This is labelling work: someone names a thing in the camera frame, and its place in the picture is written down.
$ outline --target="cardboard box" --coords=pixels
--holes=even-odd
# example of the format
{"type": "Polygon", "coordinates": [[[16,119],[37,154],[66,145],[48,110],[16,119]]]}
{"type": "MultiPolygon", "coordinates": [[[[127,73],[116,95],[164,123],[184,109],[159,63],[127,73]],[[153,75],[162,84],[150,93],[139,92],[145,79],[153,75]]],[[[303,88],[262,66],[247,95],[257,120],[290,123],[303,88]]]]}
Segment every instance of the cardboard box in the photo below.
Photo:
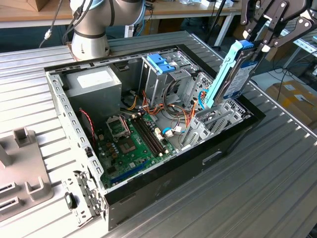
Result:
{"type": "MultiPolygon", "coordinates": [[[[270,86],[266,92],[277,99],[280,83],[270,86]]],[[[301,83],[292,80],[283,82],[278,103],[310,129],[317,128],[317,97],[301,83]]]]}
{"type": "Polygon", "coordinates": [[[11,6],[15,8],[40,11],[49,0],[0,0],[0,5],[11,6]]]}

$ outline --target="white connector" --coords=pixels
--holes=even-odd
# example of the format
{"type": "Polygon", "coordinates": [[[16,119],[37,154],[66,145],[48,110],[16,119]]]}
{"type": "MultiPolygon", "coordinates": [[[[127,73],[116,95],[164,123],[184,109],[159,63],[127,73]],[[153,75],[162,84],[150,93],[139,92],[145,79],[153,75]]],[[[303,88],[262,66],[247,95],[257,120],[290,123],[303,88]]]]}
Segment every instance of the white connector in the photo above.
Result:
{"type": "Polygon", "coordinates": [[[166,137],[172,137],[174,134],[172,132],[172,130],[168,130],[167,132],[165,132],[165,136],[166,137]]]}
{"type": "Polygon", "coordinates": [[[49,29],[44,35],[44,40],[47,41],[49,39],[49,37],[51,37],[51,35],[52,35],[52,30],[49,29]]]}

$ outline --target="aluminum table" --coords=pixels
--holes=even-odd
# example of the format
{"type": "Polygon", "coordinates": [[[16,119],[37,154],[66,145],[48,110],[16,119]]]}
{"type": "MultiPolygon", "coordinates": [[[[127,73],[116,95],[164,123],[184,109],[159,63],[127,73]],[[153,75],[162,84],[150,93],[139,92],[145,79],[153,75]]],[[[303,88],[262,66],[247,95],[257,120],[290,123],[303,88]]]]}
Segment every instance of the aluminum table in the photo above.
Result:
{"type": "MultiPolygon", "coordinates": [[[[114,55],[185,44],[215,70],[221,57],[187,32],[110,41],[114,55]]],[[[81,229],[61,179],[76,158],[56,116],[43,67],[72,62],[67,47],[0,54],[0,136],[35,130],[54,197],[0,223],[1,237],[301,238],[317,222],[317,136],[250,83],[244,95],[266,117],[228,157],[106,234],[81,229]]]]}

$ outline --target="expansion slot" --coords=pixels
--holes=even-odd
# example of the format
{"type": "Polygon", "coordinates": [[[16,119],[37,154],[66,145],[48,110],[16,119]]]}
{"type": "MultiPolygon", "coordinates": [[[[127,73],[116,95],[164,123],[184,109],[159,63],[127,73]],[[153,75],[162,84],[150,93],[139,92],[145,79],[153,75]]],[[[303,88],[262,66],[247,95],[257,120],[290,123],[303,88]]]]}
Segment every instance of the expansion slot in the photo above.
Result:
{"type": "Polygon", "coordinates": [[[128,178],[130,175],[142,170],[146,165],[147,163],[149,162],[149,160],[143,162],[142,164],[140,164],[139,166],[125,172],[124,174],[121,174],[113,179],[110,180],[111,183],[116,183],[116,182],[119,182],[119,181],[122,181],[122,180],[125,180],[126,178],[128,178]]]}
{"type": "Polygon", "coordinates": [[[164,148],[152,134],[146,123],[142,118],[137,118],[131,121],[134,128],[138,131],[138,134],[141,136],[143,141],[149,147],[151,152],[157,157],[160,153],[164,153],[164,148]]]}

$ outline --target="ram slot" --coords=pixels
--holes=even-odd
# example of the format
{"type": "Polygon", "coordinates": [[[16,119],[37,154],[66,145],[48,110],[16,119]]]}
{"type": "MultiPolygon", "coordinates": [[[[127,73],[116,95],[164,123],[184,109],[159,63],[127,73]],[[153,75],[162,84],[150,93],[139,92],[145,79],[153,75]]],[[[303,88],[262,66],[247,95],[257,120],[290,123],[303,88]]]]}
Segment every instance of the ram slot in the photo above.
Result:
{"type": "Polygon", "coordinates": [[[164,152],[164,148],[154,137],[154,135],[142,119],[135,119],[132,121],[132,124],[155,157],[164,152]]]}

